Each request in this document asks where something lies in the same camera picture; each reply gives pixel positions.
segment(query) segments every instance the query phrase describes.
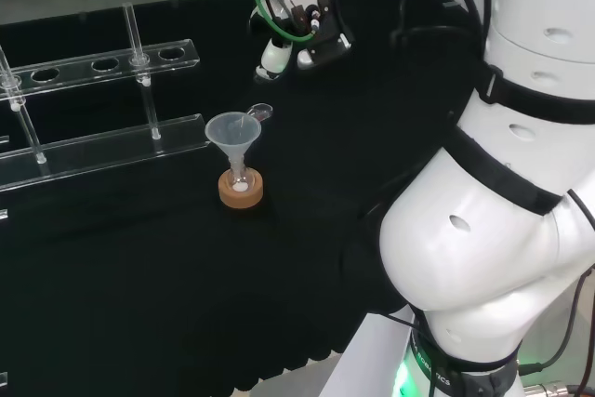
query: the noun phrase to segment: test tube rack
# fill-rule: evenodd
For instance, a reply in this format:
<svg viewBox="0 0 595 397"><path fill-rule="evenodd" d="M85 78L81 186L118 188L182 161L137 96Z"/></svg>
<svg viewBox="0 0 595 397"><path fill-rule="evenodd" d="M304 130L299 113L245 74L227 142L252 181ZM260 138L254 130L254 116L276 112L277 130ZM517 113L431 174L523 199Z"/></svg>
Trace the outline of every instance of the test tube rack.
<svg viewBox="0 0 595 397"><path fill-rule="evenodd" d="M0 192L120 165L201 149L208 144L200 113L159 121L152 75L196 66L192 40L143 47L132 4L123 5L130 48L11 69L0 47L0 101L7 100L28 148L0 153ZM134 77L147 124L42 144L27 100L35 95ZM8 139L0 138L2 143Z"/></svg>

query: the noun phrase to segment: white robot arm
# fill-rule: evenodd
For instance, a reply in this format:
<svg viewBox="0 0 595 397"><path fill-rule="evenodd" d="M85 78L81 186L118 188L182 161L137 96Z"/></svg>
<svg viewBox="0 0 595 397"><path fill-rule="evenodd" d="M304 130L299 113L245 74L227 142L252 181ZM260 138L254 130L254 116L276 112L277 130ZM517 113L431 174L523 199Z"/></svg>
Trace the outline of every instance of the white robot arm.
<svg viewBox="0 0 595 397"><path fill-rule="evenodd" d="M595 232L567 195L595 214L595 0L496 0L493 14L488 83L380 234L391 281L440 349L486 377L595 263ZM524 395L518 378L505 395Z"/></svg>

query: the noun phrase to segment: black tablecloth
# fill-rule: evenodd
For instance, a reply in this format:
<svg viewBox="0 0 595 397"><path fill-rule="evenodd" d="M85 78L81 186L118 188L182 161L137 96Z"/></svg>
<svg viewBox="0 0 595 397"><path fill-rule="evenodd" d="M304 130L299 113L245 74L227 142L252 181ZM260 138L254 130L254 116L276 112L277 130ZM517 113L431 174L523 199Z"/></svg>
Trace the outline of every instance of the black tablecloth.
<svg viewBox="0 0 595 397"><path fill-rule="evenodd" d="M409 0L410 22L465 22L442 1ZM367 311L403 305L378 262L377 218L358 213L439 147L469 97L467 44L424 36L395 51L398 0L341 2L352 54L266 86L252 78L267 41L246 35L252 0L136 8L143 43L191 38L201 56L153 77L161 119L274 107L246 156L266 197L226 209L214 146L0 196L12 395L227 396L343 351ZM0 44L19 66L126 47L126 29L115 9L0 27ZM3 104L0 133L24 145ZM140 124L140 104L134 80L28 102L45 142Z"/></svg>

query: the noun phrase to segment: test tube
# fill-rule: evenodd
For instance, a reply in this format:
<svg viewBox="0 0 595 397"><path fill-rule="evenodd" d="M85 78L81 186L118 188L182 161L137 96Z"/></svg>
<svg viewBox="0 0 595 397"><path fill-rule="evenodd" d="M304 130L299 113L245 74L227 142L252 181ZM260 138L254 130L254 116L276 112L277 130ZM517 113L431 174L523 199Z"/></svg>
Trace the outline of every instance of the test tube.
<svg viewBox="0 0 595 397"><path fill-rule="evenodd" d="M143 67L149 63L149 57L142 51L139 27L137 25L137 18L134 15L134 8L129 2L125 3L123 8L124 16L126 18L126 28L128 29L128 38L130 39L130 47L132 48L132 58L130 59L130 63L136 67ZM148 73L138 74L137 82L139 83L145 113L147 113L147 121L151 128L152 139L160 139L161 134L159 133L157 111L155 110L155 103L152 99L151 76Z"/></svg>
<svg viewBox="0 0 595 397"><path fill-rule="evenodd" d="M8 101L10 102L10 109L12 109L12 112L19 118L20 126L25 133L29 146L31 146L37 163L39 165L44 164L47 159L41 149L41 144L39 143L39 138L35 132L35 127L33 127L31 117L27 112L25 98L21 95L20 79L12 73L12 70L10 70L7 55L5 55L2 47L0 47L0 85L9 95Z"/></svg>

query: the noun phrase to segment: green cable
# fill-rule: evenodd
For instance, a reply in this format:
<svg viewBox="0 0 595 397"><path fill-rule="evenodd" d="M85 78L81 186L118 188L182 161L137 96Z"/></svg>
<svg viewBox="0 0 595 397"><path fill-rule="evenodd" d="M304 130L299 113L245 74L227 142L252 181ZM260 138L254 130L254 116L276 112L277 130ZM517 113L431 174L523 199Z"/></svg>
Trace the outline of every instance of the green cable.
<svg viewBox="0 0 595 397"><path fill-rule="evenodd" d="M312 39L312 37L314 37L313 33L310 33L306 36L294 36L293 34L289 34L285 30L283 30L282 28L277 26L277 24L271 19L271 16L269 16L267 14L267 11L262 6L262 2L260 2L260 0L255 0L255 1L257 3L258 11L260 12L260 16L262 16L262 18L265 21L267 21L269 26L271 28L273 28L273 30L276 31L280 36L284 37L285 39L287 39L289 41L294 41L294 42L307 42L307 41L310 41Z"/></svg>

